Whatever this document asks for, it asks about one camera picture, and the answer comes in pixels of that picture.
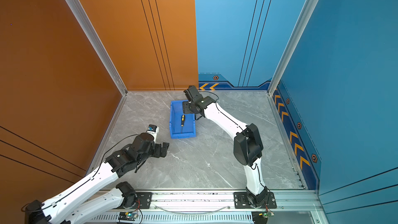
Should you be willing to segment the yellow black screwdriver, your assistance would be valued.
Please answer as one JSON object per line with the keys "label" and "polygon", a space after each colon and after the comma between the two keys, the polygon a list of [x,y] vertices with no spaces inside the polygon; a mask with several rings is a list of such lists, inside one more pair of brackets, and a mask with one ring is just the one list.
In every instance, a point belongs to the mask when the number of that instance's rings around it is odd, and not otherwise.
{"label": "yellow black screwdriver", "polygon": [[185,119],[186,119],[186,117],[185,117],[185,115],[183,114],[183,115],[181,116],[181,127],[182,127],[182,128],[184,127]]}

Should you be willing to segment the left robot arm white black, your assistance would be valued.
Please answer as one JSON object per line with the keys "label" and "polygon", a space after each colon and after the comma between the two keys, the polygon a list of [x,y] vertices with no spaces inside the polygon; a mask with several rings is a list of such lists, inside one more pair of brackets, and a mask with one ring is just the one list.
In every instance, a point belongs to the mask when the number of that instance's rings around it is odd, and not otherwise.
{"label": "left robot arm white black", "polygon": [[156,142],[157,131],[135,135],[132,143],[110,154],[98,168],[67,188],[47,199],[28,204],[27,224],[82,224],[117,207],[134,207],[136,191],[128,182],[121,182],[104,195],[91,199],[99,190],[129,171],[136,172],[148,158],[166,157],[169,143]]}

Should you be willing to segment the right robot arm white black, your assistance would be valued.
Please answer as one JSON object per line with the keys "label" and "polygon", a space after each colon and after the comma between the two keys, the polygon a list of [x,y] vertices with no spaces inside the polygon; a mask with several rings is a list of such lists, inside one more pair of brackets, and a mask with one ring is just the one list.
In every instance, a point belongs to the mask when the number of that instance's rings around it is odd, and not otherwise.
{"label": "right robot arm white black", "polygon": [[255,124],[246,124],[227,113],[210,96],[202,96],[196,86],[184,91],[187,102],[183,103],[185,114],[199,114],[222,128],[233,140],[233,154],[244,166],[246,175],[246,193],[248,203],[253,208],[267,205],[270,194],[263,180],[261,158],[263,143],[259,129]]}

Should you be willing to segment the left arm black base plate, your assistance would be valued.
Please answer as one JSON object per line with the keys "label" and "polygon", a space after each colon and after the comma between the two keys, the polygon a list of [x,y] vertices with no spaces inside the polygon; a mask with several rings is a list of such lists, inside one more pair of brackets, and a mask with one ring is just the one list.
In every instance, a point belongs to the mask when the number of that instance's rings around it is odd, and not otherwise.
{"label": "left arm black base plate", "polygon": [[123,198],[119,208],[124,209],[150,209],[152,192],[137,192]]}

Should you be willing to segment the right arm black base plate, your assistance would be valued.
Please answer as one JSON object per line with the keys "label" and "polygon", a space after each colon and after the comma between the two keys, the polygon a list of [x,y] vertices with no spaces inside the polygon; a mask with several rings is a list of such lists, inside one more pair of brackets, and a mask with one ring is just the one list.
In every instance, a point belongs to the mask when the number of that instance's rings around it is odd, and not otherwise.
{"label": "right arm black base plate", "polygon": [[268,208],[276,209],[277,203],[273,192],[265,191],[258,196],[248,192],[234,192],[234,204],[237,209]]}

